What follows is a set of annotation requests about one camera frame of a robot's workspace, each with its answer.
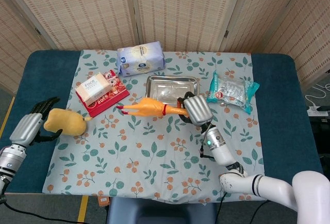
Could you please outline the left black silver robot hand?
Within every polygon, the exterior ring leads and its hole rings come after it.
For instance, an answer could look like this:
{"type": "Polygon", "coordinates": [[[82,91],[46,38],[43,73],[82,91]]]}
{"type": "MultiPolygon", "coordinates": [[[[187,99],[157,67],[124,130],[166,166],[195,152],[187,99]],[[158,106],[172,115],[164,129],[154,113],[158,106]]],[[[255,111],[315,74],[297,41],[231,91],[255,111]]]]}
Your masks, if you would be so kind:
{"type": "Polygon", "coordinates": [[[32,146],[35,142],[47,142],[57,139],[62,129],[57,130],[50,136],[41,136],[40,128],[44,124],[54,104],[59,102],[60,98],[52,97],[48,100],[37,103],[29,114],[26,114],[17,124],[10,136],[12,144],[20,145],[25,148],[32,146]]]}

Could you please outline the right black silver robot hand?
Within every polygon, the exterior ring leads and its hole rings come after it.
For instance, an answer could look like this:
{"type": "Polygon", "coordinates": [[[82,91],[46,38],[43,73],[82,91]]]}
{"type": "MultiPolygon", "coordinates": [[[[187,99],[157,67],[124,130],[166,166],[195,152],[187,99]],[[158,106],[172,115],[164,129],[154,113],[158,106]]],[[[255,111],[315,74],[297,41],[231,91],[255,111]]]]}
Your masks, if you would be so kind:
{"type": "Polygon", "coordinates": [[[199,127],[211,124],[213,114],[203,96],[194,95],[188,91],[183,98],[177,99],[177,108],[181,107],[187,111],[187,114],[179,114],[180,119],[184,123],[190,123],[199,127]]]}

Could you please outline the yellow plush pear toy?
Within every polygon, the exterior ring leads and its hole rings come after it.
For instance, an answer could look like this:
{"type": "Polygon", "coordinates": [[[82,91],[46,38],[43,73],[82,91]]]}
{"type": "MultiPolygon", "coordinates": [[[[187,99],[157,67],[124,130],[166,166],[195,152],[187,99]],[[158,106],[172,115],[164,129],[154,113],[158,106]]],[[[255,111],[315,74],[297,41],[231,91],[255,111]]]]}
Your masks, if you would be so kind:
{"type": "Polygon", "coordinates": [[[87,129],[87,122],[91,117],[83,117],[81,114],[60,108],[53,108],[48,115],[43,127],[46,131],[56,133],[62,130],[63,135],[79,136],[87,129]]]}

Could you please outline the orange rubber chicken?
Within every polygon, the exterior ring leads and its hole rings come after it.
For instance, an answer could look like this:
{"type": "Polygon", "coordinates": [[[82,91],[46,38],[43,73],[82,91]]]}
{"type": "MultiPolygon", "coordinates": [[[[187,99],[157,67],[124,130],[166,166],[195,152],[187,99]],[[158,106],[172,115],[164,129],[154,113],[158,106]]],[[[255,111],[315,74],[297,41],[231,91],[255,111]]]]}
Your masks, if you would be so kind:
{"type": "Polygon", "coordinates": [[[173,107],[163,104],[152,98],[142,98],[136,105],[117,106],[122,114],[140,117],[159,117],[165,115],[184,115],[189,116],[184,108],[173,107]]]}

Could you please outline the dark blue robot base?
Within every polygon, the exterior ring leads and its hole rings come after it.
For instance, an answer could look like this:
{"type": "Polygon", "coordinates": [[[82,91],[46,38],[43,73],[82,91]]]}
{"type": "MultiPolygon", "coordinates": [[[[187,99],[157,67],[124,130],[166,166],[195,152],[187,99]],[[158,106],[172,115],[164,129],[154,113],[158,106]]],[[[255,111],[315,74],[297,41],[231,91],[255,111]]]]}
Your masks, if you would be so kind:
{"type": "Polygon", "coordinates": [[[168,204],[154,200],[111,200],[106,224],[215,224],[217,205],[168,204]]]}

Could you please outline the metal tray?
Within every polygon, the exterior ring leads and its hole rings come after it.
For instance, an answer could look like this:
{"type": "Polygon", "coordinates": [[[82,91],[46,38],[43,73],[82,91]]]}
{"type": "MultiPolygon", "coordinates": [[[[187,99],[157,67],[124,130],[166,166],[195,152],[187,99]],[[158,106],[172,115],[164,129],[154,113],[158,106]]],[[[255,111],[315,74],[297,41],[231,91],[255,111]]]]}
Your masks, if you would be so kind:
{"type": "Polygon", "coordinates": [[[199,94],[200,86],[195,77],[152,75],[147,78],[145,96],[174,106],[188,91],[199,94]]]}

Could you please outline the teal snack bag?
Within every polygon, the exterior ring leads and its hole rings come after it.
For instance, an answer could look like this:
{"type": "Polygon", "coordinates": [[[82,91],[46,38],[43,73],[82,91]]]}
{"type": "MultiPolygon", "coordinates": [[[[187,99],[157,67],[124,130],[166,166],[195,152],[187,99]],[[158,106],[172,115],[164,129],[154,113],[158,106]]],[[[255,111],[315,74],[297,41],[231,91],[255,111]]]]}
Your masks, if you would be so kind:
{"type": "Polygon", "coordinates": [[[214,71],[206,101],[235,105],[245,113],[251,114],[253,110],[251,101],[259,87],[257,82],[220,77],[217,71],[214,71]]]}

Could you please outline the floral tablecloth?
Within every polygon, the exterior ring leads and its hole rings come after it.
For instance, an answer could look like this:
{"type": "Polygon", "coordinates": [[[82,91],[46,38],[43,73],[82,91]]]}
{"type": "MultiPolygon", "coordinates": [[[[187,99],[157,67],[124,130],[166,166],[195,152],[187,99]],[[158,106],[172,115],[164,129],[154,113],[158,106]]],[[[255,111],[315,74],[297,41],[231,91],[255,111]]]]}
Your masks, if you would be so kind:
{"type": "MultiPolygon", "coordinates": [[[[116,51],[81,51],[67,109],[89,116],[75,87],[97,72],[117,72],[116,59],[116,51]]],[[[130,95],[87,122],[82,135],[59,137],[43,193],[145,198],[166,203],[221,200],[219,176],[227,170],[213,159],[200,158],[203,138],[199,127],[183,123],[178,115],[122,115],[116,106],[140,102],[149,75],[193,76],[203,96],[208,95],[215,70],[221,77],[253,81],[251,55],[164,52],[164,61],[164,70],[120,75],[130,95]]],[[[237,106],[211,103],[212,123],[248,175],[265,174],[255,97],[251,105],[252,113],[248,115],[237,106]]]]}

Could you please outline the lavender tissue pack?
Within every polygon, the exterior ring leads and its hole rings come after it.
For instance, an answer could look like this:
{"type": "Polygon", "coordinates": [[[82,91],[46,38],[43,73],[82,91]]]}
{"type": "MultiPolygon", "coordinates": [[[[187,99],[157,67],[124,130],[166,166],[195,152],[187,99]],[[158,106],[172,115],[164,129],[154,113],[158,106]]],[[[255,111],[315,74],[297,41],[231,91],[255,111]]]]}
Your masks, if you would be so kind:
{"type": "Polygon", "coordinates": [[[123,77],[164,69],[161,43],[156,41],[117,49],[117,66],[123,77]]]}

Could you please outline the red box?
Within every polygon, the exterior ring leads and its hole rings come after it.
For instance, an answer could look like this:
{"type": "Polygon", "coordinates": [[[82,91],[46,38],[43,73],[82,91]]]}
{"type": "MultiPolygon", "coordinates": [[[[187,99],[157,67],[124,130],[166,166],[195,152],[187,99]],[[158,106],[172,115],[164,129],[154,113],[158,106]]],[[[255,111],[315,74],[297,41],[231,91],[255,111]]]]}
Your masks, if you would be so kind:
{"type": "Polygon", "coordinates": [[[113,70],[109,70],[103,75],[105,79],[111,84],[112,89],[91,105],[86,105],[84,102],[81,101],[86,110],[88,111],[90,117],[92,118],[105,111],[109,107],[115,105],[117,102],[121,101],[123,98],[129,95],[128,90],[122,84],[119,77],[115,74],[113,70]]]}

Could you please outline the teal padded table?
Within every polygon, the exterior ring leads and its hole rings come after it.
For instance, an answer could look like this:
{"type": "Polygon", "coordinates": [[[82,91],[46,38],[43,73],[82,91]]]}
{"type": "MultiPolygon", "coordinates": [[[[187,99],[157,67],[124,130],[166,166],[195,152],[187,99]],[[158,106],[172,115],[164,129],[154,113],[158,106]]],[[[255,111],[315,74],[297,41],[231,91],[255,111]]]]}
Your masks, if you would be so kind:
{"type": "MultiPolygon", "coordinates": [[[[27,61],[16,100],[0,140],[9,137],[32,107],[59,97],[58,108],[67,108],[81,52],[36,51],[27,61]]],[[[317,149],[293,59],[282,54],[253,54],[253,81],[260,87],[254,96],[266,176],[291,183],[300,171],[321,171],[317,149]]],[[[8,186],[9,193],[43,193],[43,185],[57,141],[38,143],[8,186]]]]}

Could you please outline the white power strip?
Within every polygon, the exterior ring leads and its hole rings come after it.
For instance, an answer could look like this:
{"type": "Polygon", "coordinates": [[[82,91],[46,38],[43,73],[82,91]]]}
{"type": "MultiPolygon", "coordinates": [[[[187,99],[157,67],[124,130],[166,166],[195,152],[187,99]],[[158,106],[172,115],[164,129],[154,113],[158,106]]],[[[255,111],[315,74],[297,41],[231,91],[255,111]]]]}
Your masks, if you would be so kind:
{"type": "Polygon", "coordinates": [[[317,110],[318,106],[310,106],[307,110],[309,117],[328,117],[329,114],[327,111],[317,110]]]}

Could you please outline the black equipment case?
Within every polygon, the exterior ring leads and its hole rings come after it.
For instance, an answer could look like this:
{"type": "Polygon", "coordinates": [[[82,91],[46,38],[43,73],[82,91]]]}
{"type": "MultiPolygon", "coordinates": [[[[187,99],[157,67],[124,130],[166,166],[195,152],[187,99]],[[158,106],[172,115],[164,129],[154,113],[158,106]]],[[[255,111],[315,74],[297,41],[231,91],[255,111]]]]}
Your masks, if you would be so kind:
{"type": "Polygon", "coordinates": [[[330,154],[330,117],[309,117],[319,154],[330,154]]]}

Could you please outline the woven folding screen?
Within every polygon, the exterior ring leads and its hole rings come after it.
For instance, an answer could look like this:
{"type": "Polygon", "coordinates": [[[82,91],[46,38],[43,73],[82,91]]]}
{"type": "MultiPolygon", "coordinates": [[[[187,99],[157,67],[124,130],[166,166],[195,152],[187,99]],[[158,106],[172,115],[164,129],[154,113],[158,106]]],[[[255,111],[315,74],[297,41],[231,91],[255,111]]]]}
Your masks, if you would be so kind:
{"type": "Polygon", "coordinates": [[[330,74],[330,0],[0,0],[0,87],[42,49],[282,53],[307,89],[330,74]]]}

